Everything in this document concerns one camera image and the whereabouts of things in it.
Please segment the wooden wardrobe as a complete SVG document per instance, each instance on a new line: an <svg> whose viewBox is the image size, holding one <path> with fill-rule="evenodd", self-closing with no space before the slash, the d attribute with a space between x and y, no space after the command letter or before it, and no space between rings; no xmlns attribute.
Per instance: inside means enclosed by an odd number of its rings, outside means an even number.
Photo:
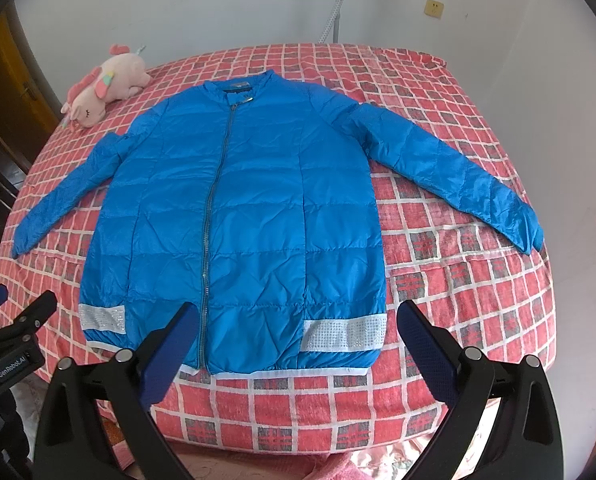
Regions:
<svg viewBox="0 0 596 480"><path fill-rule="evenodd" d="M55 92L9 1L0 12L0 241L24 179L57 124Z"/></svg>

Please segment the blue puffer jacket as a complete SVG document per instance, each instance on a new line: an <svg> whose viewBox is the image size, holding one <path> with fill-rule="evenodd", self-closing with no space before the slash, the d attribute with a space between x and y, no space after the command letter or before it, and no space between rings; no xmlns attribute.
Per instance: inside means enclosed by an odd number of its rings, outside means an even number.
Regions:
<svg viewBox="0 0 596 480"><path fill-rule="evenodd" d="M21 220L11 253L104 186L77 307L90 344L136 348L188 302L187 368L362 372L388 321L373 164L521 252L542 246L527 203L414 122L265 72L189 88L106 134Z"/></svg>

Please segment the pink plush unicorn toy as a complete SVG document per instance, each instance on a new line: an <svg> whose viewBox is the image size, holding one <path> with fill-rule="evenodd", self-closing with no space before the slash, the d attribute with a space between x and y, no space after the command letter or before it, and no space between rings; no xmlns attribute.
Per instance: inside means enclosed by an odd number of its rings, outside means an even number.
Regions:
<svg viewBox="0 0 596 480"><path fill-rule="evenodd" d="M110 58L94 67L74 84L62 104L62 124L92 128L106 117L107 106L137 96L150 84L146 63L140 56L145 47L136 51L124 44L112 44Z"/></svg>

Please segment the yellow wall socket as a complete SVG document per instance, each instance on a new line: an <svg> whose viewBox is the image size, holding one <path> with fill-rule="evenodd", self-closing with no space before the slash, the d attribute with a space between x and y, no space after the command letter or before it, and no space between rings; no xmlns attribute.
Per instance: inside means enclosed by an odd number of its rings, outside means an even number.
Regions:
<svg viewBox="0 0 596 480"><path fill-rule="evenodd" d="M442 18L444 4L437 0L426 0L424 13L431 18Z"/></svg>

